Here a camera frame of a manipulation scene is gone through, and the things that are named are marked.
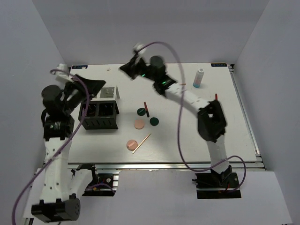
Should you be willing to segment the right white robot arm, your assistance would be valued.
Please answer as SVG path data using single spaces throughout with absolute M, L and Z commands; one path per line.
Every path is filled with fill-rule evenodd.
M 207 101 L 185 90 L 183 83 L 178 83 L 168 75 L 160 56 L 151 57 L 147 65 L 143 58 L 135 55 L 119 69 L 132 80 L 140 76 L 153 81 L 153 88 L 159 95 L 178 103 L 181 109 L 187 109 L 197 118 L 198 134 L 206 141 L 209 150 L 212 183 L 217 187 L 224 186 L 229 181 L 232 167 L 225 150 L 227 122 L 221 104 L 217 100 Z

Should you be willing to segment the red black makeup pencil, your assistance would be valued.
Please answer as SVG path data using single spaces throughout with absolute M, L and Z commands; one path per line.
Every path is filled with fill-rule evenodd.
M 145 111 L 146 111 L 146 115 L 149 118 L 150 117 L 150 113 L 149 113 L 148 106 L 147 106 L 146 102 L 144 102 L 144 108 L 145 108 Z

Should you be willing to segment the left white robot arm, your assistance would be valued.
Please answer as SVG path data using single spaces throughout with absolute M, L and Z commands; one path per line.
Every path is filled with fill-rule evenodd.
M 89 102 L 105 85 L 104 80 L 89 80 L 78 75 L 61 89 L 49 85 L 42 90 L 42 124 L 45 141 L 44 186 L 39 202 L 31 213 L 39 220 L 50 222 L 76 221 L 80 215 L 80 197 L 86 187 L 99 182 L 95 168 L 80 166 L 79 171 L 68 169 L 68 155 L 74 133 L 73 110 L 82 102 Z

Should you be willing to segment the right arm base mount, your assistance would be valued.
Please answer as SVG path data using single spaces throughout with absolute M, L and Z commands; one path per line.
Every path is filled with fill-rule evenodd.
M 196 186 L 197 199 L 240 199 L 241 192 L 237 173 L 233 172 L 223 184 L 214 180 L 210 173 L 196 173 L 192 182 Z

